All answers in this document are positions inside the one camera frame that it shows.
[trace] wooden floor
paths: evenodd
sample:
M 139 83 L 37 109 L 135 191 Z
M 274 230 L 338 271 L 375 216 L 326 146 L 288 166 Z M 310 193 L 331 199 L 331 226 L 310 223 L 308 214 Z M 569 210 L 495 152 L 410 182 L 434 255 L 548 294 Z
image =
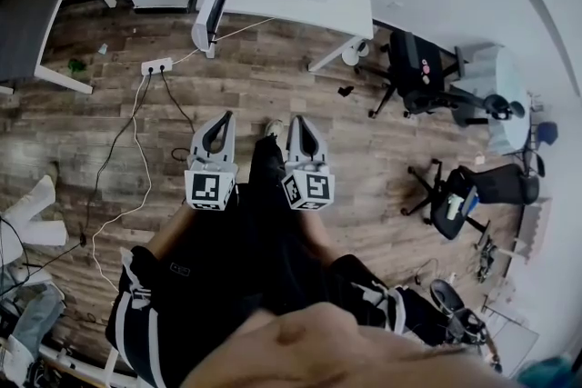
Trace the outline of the wooden floor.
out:
M 140 63 L 170 56 L 175 60 L 192 48 L 192 15 L 136 15 L 127 7 L 104 9 L 99 3 L 71 6 L 61 11 L 50 35 L 44 64 L 66 71 L 69 58 L 87 63 L 76 77 L 95 87 L 92 95 L 38 82 L 20 85 L 14 96 L 0 96 L 0 209 L 4 210 L 30 189 L 44 173 L 46 163 L 61 167 L 57 202 L 44 213 L 64 214 L 70 233 L 68 245 L 78 242 L 85 222 L 85 205 L 115 134 L 130 115 L 141 80 Z M 234 32 L 260 18 L 228 16 L 220 35 Z M 367 61 L 386 66 L 376 38 Z M 406 173 L 414 165 L 422 173 L 432 157 L 445 162 L 445 173 L 459 164 L 474 166 L 485 152 L 487 130 L 460 130 L 446 111 L 418 118 L 402 117 L 398 97 L 376 119 L 367 117 L 383 93 L 373 78 L 361 78 L 336 60 L 319 75 L 305 71 L 306 62 L 325 52 L 338 36 L 321 29 L 272 21 L 229 37 L 217 48 L 216 60 L 194 54 L 167 75 L 170 87 L 195 127 L 232 109 L 237 118 L 236 161 L 245 181 L 255 140 L 270 118 L 288 124 L 294 114 L 312 118 L 329 144 L 331 168 L 336 175 L 336 203 L 323 216 L 331 234 L 359 256 L 387 284 L 403 283 L 430 258 L 438 260 L 438 274 L 458 275 L 456 287 L 471 305 L 482 295 L 474 270 L 473 243 L 478 233 L 470 227 L 453 242 L 420 216 L 403 217 L 422 188 Z M 107 44 L 107 53 L 96 51 Z M 349 97 L 337 93 L 352 85 Z M 139 111 L 137 132 L 149 162 L 153 188 L 145 208 L 108 226 L 96 238 L 97 257 L 105 274 L 120 274 L 119 247 L 146 242 L 181 204 L 184 166 L 171 157 L 175 147 L 189 147 L 190 129 L 172 105 L 163 83 L 152 80 Z M 486 167 L 507 159 L 488 156 Z M 119 138 L 112 160 L 101 176 L 91 210 L 88 234 L 125 210 L 138 206 L 147 188 L 141 156 L 132 132 Z M 480 206 L 475 217 L 493 222 L 499 245 L 508 246 L 517 229 L 518 210 L 511 206 Z M 43 264 L 63 248 L 29 248 L 30 261 Z M 65 292 L 67 314 L 54 335 L 72 349 L 100 363 L 109 345 L 103 335 L 115 291 L 103 280 L 91 259 L 90 243 L 48 266 Z M 97 323 L 80 322 L 94 316 Z

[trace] white desk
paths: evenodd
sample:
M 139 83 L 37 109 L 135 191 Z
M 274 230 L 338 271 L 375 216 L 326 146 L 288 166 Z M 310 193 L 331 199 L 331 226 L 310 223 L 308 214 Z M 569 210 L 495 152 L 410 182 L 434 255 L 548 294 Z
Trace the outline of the white desk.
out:
M 198 0 L 200 10 L 205 0 Z M 224 11 L 234 14 L 274 17 L 319 26 L 350 35 L 345 42 L 309 64 L 315 72 L 362 39 L 374 36 L 370 0 L 226 0 Z
M 523 118 L 514 116 L 510 120 L 495 120 L 485 111 L 477 111 L 475 117 L 489 120 L 489 151 L 509 154 L 523 148 L 530 125 L 529 95 L 521 84 L 513 57 L 505 47 L 495 45 L 476 52 L 471 63 L 465 65 L 465 75 L 452 86 L 477 97 L 497 94 L 505 97 L 508 102 L 518 101 L 522 104 L 526 110 Z

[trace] shoe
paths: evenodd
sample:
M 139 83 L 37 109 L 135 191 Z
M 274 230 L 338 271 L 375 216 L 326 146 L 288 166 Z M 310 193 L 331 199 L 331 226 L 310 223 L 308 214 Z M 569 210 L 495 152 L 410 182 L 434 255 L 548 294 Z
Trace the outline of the shoe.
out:
M 265 129 L 265 137 L 274 136 L 277 138 L 281 133 L 283 133 L 284 125 L 281 120 L 273 120 L 270 122 Z
M 46 167 L 46 174 L 51 177 L 51 180 L 53 180 L 53 186 L 56 187 L 56 180 L 58 179 L 58 163 L 51 162 Z

